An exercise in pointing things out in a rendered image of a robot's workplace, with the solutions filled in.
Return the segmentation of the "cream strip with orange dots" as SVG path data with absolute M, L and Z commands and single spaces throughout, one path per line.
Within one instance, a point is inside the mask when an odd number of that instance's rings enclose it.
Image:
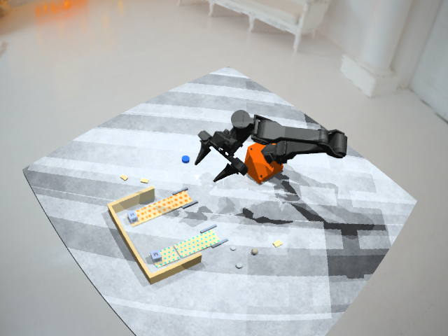
M 167 199 L 164 199 L 164 201 L 167 203 L 167 206 L 171 209 L 171 211 L 179 209 L 182 206 L 192 202 L 190 196 L 185 191 L 168 197 Z

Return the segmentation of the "pale yellow strip with cyan dots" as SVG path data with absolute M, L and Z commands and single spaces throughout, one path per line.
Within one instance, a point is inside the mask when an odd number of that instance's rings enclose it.
M 202 250 L 202 249 L 206 249 L 209 248 L 210 246 L 220 242 L 220 240 L 217 238 L 217 236 L 215 235 L 214 231 L 207 231 L 203 234 L 200 234 L 198 236 L 195 236 L 193 238 L 191 238 L 195 244 L 197 245 L 197 247 Z

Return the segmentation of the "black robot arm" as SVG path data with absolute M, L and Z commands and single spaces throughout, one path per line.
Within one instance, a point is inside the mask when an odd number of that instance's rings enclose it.
M 345 158 L 347 154 L 347 136 L 337 129 L 314 130 L 282 126 L 277 121 L 260 115 L 254 114 L 250 118 L 244 110 L 235 111 L 231 122 L 232 130 L 245 141 L 251 136 L 254 142 L 265 145 L 260 152 L 268 164 L 272 161 L 287 164 L 288 160 L 303 154 L 326 153 L 334 158 Z M 230 136 L 228 132 L 227 129 L 215 131 L 211 141 L 219 148 L 233 150 L 238 142 L 237 136 Z

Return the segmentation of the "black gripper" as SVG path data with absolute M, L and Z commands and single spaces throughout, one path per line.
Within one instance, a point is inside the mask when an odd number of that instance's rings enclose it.
M 235 156 L 235 152 L 243 146 L 243 143 L 245 142 L 245 140 L 235 131 L 230 130 L 228 132 L 228 134 L 230 136 L 233 137 L 233 135 L 235 134 L 237 136 L 237 145 L 235 146 L 235 148 L 231 151 L 229 151 L 228 149 L 224 148 L 223 150 L 221 150 L 218 145 L 216 145 L 214 142 L 211 141 L 212 136 L 205 132 L 205 131 L 201 131 L 197 136 L 200 138 L 200 142 L 201 142 L 201 147 L 197 156 L 197 159 L 194 163 L 194 165 L 198 165 L 207 155 L 208 153 L 211 151 L 210 146 L 212 146 L 213 148 L 215 148 L 222 156 L 224 156 L 227 160 L 229 160 L 231 162 L 231 164 L 227 163 L 226 167 L 224 168 L 224 170 L 217 175 L 217 177 L 213 180 L 213 182 L 217 182 L 223 178 L 225 178 L 226 176 L 230 176 L 232 174 L 242 174 L 243 176 L 248 172 L 249 168 L 246 166 L 246 164 L 244 162 L 242 162 L 238 157 L 234 158 Z M 228 153 L 229 155 L 225 154 Z

